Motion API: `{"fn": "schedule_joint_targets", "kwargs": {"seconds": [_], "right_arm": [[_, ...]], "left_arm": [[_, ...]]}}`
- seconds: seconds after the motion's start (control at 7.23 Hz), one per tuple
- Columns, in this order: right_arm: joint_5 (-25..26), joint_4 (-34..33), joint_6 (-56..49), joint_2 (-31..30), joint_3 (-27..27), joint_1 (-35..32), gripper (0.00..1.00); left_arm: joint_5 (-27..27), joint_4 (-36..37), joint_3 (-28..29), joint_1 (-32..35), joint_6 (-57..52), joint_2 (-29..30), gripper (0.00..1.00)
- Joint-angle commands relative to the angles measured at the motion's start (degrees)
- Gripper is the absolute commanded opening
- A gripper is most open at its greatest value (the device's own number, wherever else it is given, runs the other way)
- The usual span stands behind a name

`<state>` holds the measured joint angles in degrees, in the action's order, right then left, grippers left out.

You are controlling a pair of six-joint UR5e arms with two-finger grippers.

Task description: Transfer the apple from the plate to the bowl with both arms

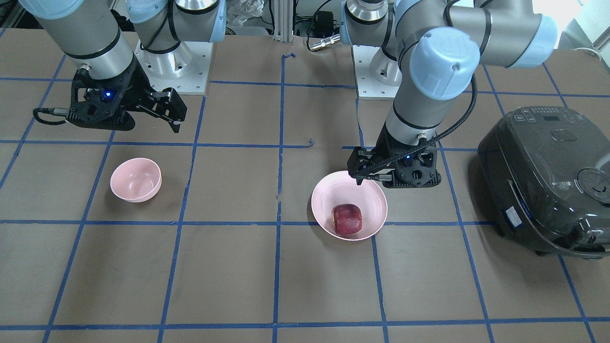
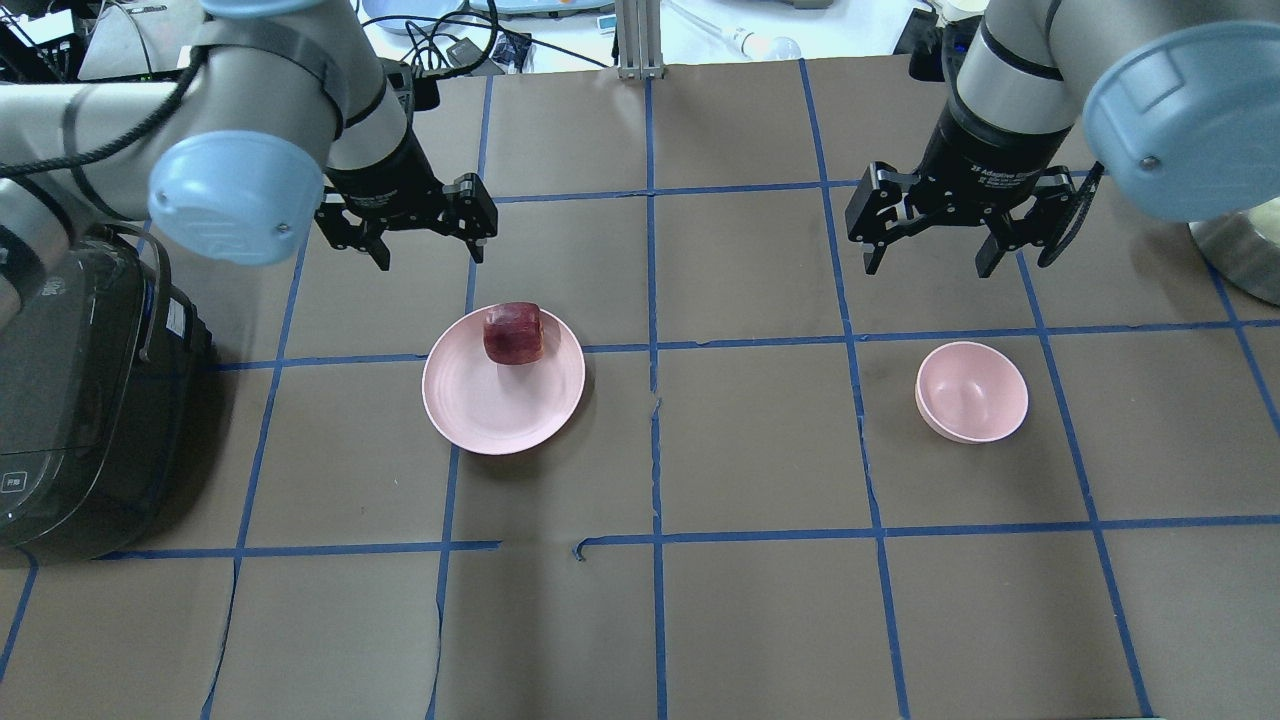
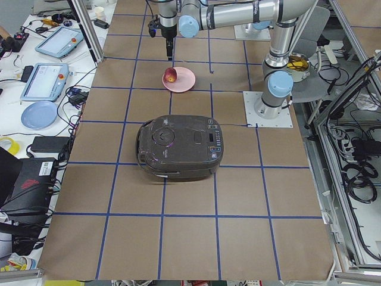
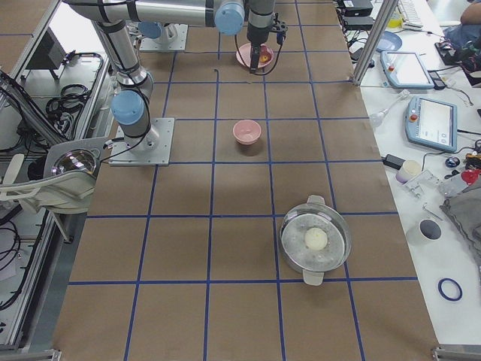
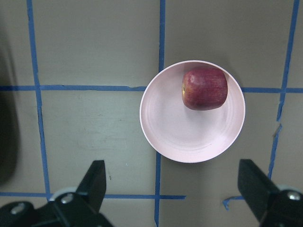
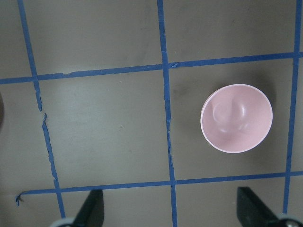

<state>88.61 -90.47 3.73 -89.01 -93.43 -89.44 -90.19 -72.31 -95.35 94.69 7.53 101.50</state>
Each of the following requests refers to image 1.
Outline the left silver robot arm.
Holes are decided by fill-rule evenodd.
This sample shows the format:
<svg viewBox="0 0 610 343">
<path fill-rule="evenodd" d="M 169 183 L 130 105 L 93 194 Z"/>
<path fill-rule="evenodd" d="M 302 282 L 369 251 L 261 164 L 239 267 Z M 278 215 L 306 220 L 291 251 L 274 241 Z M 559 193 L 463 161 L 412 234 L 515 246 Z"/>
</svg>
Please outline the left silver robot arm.
<svg viewBox="0 0 610 343">
<path fill-rule="evenodd" d="M 358 185 L 438 185 L 437 144 L 472 113 L 477 67 L 538 67 L 559 37 L 556 21 L 529 0 L 345 0 L 341 10 L 341 41 L 389 48 L 402 76 L 375 147 L 349 156 Z"/>
</svg>

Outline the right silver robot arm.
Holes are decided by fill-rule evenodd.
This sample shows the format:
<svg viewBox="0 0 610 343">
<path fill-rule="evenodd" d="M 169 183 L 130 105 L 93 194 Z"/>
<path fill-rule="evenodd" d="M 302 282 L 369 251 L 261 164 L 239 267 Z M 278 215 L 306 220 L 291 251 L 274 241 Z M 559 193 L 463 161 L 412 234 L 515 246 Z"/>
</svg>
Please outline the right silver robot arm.
<svg viewBox="0 0 610 343">
<path fill-rule="evenodd" d="M 192 69 L 186 43 L 214 43 L 226 32 L 224 0 L 129 0 L 129 20 L 147 61 L 141 64 L 105 0 L 22 0 L 78 68 L 67 108 L 33 109 L 45 125 L 73 124 L 94 130 L 129 131 L 133 111 L 169 124 L 178 133 L 187 106 L 172 87 L 151 84 L 146 70 L 181 77 Z"/>
</svg>

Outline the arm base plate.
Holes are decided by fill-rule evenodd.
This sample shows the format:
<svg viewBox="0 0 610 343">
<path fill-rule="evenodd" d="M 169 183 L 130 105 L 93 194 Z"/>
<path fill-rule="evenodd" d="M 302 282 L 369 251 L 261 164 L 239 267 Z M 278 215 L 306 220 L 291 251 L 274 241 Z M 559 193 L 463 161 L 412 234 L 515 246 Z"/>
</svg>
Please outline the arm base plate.
<svg viewBox="0 0 610 343">
<path fill-rule="evenodd" d="M 394 99 L 402 84 L 399 61 L 383 47 L 352 47 L 358 98 L 361 100 Z"/>
<path fill-rule="evenodd" d="M 157 91 L 174 88 L 180 95 L 205 95 L 213 43 L 181 42 L 173 51 L 155 54 L 138 45 L 135 56 Z"/>
</svg>

